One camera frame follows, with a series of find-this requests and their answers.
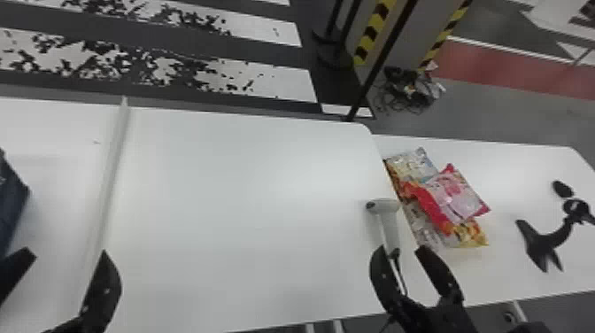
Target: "hazard stripe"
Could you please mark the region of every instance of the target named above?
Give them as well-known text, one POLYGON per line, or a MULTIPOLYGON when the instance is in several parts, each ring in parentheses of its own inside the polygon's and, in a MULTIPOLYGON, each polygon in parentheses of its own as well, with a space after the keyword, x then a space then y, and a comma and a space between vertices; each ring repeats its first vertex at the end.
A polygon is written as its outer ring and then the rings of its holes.
POLYGON ((444 30, 436 38, 436 41, 434 42, 434 45, 432 45, 432 48, 429 49, 428 53, 426 53, 426 56, 423 57, 423 60, 417 68, 418 73, 422 73, 426 70, 426 67, 428 67, 429 63, 432 62, 432 59, 434 59, 436 54, 440 51, 440 48, 444 44, 446 38, 448 38, 448 36, 452 34, 452 31, 457 26, 457 23, 459 23, 460 19, 462 19, 463 16, 465 16, 465 13, 469 9, 471 3, 473 3, 473 0, 465 0, 463 4, 459 7, 459 9, 457 9, 452 14, 451 19, 448 20, 448 24, 446 25, 444 30))
POLYGON ((397 0, 380 0, 374 8, 374 12, 372 12, 372 16, 364 30, 364 35, 359 40, 357 49, 355 49, 355 55, 353 56, 355 65, 366 64, 367 56, 374 49, 376 38, 382 32, 386 19, 396 3, 397 0))

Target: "white table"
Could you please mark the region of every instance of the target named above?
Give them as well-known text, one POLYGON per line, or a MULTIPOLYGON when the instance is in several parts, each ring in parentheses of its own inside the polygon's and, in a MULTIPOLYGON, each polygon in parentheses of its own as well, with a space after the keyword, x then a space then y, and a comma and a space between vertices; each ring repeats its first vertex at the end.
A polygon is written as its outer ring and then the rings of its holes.
MULTIPOLYGON (((578 226, 558 249, 565 272, 546 275, 514 225, 559 227, 554 179, 595 202, 595 173, 569 148, 138 108, 102 234, 95 211, 117 107, 0 105, 0 145, 33 190, 12 249, 39 255, 0 309, 2 332, 42 331, 76 313, 99 238, 124 283, 109 333, 222 332, 381 313, 367 276, 380 232, 364 204, 395 196, 381 154, 419 146, 438 167, 454 163, 492 208, 480 219, 489 247, 441 253, 468 306, 595 289, 595 228, 578 226)), ((432 305, 437 295, 400 227, 410 294, 432 305)))
MULTIPOLYGON (((447 250, 441 256, 459 280, 466 306, 540 298, 595 290, 595 227, 575 226, 569 240, 556 252, 564 272, 549 264, 544 274, 525 253, 515 225, 527 220, 541 233, 561 226, 562 200, 551 188, 554 180, 570 185, 578 197, 595 204, 595 172, 573 149, 566 147, 486 143, 374 136, 383 157, 424 147, 438 169, 452 162, 490 206, 478 218, 490 246, 477 250, 447 250)), ((412 245, 407 226, 401 226, 405 242, 412 245)), ((412 254, 405 250, 403 273, 410 295, 430 305, 437 299, 412 254)))
POLYGON ((105 248, 110 333, 224 332, 382 311, 365 211, 395 197, 360 124, 133 108, 105 248))
POLYGON ((31 189, 10 251, 38 257, 0 308, 0 332, 41 332, 78 313, 117 111, 0 97, 0 146, 31 189))

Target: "red snack bag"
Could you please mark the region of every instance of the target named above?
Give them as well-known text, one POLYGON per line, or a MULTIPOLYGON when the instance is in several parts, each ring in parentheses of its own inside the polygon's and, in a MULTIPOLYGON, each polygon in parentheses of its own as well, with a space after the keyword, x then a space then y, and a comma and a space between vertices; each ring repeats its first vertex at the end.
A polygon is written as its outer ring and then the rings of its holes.
POLYGON ((403 188, 417 197, 421 208, 447 236, 455 225, 490 211, 452 164, 423 184, 408 182, 403 188))

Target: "floor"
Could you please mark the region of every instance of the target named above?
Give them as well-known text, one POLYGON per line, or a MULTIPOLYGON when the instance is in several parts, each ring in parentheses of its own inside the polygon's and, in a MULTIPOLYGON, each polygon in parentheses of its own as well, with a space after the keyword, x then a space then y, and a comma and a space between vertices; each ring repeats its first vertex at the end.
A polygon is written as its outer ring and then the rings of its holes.
MULTIPOLYGON (((437 57, 435 76, 447 93, 421 115, 376 112, 359 121, 376 134, 565 145, 595 167, 595 55, 571 64, 595 45, 595 28, 578 14, 563 26, 532 18, 535 2, 475 0, 437 57)), ((139 106, 337 120, 325 109, 348 105, 359 88, 352 73, 315 61, 307 27, 328 2, 134 3, 0 2, 0 94, 90 103, 118 103, 125 94, 139 106)), ((592 332, 594 303, 595 294, 584 293, 522 308, 553 332, 592 332)), ((502 311, 469 309, 482 333, 511 328, 502 311)), ((345 319, 343 331, 375 332, 384 320, 345 319)), ((332 331, 330 322, 314 327, 332 331)))

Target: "colorful snack package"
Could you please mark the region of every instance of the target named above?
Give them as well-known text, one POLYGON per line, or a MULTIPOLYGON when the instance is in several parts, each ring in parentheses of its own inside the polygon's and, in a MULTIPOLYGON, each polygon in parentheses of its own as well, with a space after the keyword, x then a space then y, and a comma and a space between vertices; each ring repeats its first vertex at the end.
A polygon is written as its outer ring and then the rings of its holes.
POLYGON ((405 193, 420 201, 432 222, 447 236, 454 226, 490 211, 452 164, 423 184, 405 182, 402 186, 405 193))
MULTIPOLYGON (((398 154, 384 160, 384 165, 403 203, 403 211, 418 245, 427 245, 439 251, 444 247, 478 247, 488 244, 485 234, 475 219, 469 218, 458 224, 449 223, 447 230, 450 230, 450 233, 446 235, 422 209, 420 201, 414 195, 414 189, 423 186, 425 182, 439 174, 425 150, 419 148, 398 154)), ((449 167, 445 169, 447 170, 455 171, 454 168, 449 167)))

